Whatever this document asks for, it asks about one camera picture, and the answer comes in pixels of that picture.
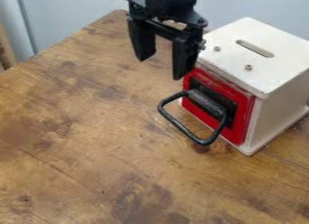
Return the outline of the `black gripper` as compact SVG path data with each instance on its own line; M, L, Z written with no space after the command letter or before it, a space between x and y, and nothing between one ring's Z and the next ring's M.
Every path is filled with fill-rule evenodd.
M127 0L129 31L135 56L145 61L155 54L155 36L173 41L173 79L191 71L205 48L208 20L194 11L197 0Z

